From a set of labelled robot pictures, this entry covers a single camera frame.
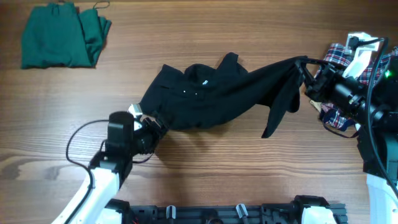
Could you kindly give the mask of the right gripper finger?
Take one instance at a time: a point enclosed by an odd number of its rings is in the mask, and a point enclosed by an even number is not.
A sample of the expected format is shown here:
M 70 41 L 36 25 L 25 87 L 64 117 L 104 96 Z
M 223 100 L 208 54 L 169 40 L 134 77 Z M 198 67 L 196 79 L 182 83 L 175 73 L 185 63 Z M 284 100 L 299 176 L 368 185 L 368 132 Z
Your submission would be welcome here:
M 336 62 L 329 62 L 326 60 L 319 60 L 319 59 L 314 59 L 314 58 L 304 58 L 303 59 L 303 63 L 309 63 L 309 64 L 313 64 L 313 65 L 319 65 L 321 67 L 325 67 L 327 65 L 332 65 L 335 68 L 337 68 L 338 70 L 345 70 L 346 67 L 344 65 L 341 65 L 339 63 Z
M 301 74 L 301 76 L 303 76 L 303 83 L 306 88 L 312 85 L 314 81 L 313 75 L 309 72 L 307 68 L 308 63 L 312 64 L 312 61 L 309 59 L 299 59 L 295 63 L 295 66 L 297 67 L 299 73 Z

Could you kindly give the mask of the black polo shirt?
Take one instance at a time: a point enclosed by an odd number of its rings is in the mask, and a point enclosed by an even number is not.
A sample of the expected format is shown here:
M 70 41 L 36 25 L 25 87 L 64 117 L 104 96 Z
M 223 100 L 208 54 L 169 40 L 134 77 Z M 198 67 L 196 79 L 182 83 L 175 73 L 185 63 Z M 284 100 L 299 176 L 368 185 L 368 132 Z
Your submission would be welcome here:
M 263 138 L 269 138 L 284 115 L 300 107 L 303 77 L 300 57 L 247 71 L 238 55 L 228 53 L 217 68 L 193 64 L 184 72 L 163 65 L 139 103 L 145 115 L 169 129 L 208 129 L 225 124 L 254 105 L 269 107 Z

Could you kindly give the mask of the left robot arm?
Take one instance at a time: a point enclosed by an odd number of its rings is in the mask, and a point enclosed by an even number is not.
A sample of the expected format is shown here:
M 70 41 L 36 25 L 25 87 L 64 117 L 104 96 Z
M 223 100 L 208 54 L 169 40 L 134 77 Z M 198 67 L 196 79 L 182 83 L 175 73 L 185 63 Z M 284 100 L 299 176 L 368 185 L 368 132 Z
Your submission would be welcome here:
M 117 200 L 128 178 L 134 157 L 152 156 L 168 131 L 159 119 L 144 118 L 142 113 L 117 111 L 104 120 L 107 137 L 88 165 L 86 177 L 54 223 L 132 223 L 130 204 Z

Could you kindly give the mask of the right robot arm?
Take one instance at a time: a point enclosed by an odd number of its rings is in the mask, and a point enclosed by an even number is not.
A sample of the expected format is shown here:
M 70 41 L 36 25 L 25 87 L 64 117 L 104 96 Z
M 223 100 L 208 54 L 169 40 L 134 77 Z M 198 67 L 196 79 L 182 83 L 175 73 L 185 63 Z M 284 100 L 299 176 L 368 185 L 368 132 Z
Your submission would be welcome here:
M 323 60 L 303 58 L 295 66 L 310 99 L 333 103 L 360 125 L 356 139 L 367 175 L 371 223 L 397 223 L 397 61 L 375 85 L 345 78 L 343 67 Z

